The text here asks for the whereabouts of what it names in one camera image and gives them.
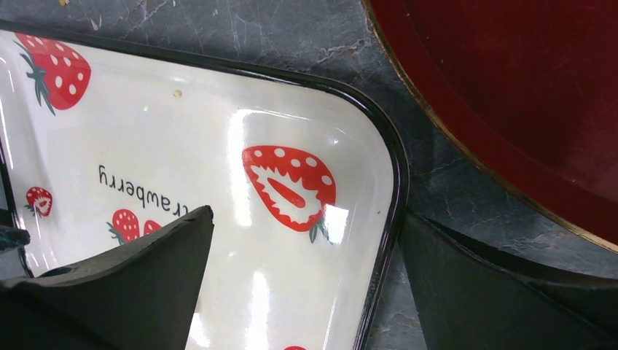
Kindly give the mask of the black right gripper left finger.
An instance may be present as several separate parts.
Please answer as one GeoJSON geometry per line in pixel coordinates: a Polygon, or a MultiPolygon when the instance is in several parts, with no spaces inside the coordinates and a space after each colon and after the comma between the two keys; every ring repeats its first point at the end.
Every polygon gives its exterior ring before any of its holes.
{"type": "Polygon", "coordinates": [[[3,349],[183,349],[214,231],[201,206],[142,238],[1,282],[3,349]]]}

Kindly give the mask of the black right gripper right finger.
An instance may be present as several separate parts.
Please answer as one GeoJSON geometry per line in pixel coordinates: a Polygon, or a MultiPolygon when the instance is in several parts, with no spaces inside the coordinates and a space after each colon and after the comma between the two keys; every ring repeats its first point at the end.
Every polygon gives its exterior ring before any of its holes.
{"type": "Polygon", "coordinates": [[[617,280],[501,251],[407,212],[399,236],[429,349],[615,349],[617,280]]]}

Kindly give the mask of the white strawberry print tray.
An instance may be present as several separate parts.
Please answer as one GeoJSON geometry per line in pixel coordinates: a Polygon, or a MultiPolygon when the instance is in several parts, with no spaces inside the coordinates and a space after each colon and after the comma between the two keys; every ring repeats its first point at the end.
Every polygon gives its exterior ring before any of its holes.
{"type": "Polygon", "coordinates": [[[329,79],[1,22],[4,218],[40,276],[199,206],[187,349],[363,349],[407,191],[383,111],[329,79]]]}

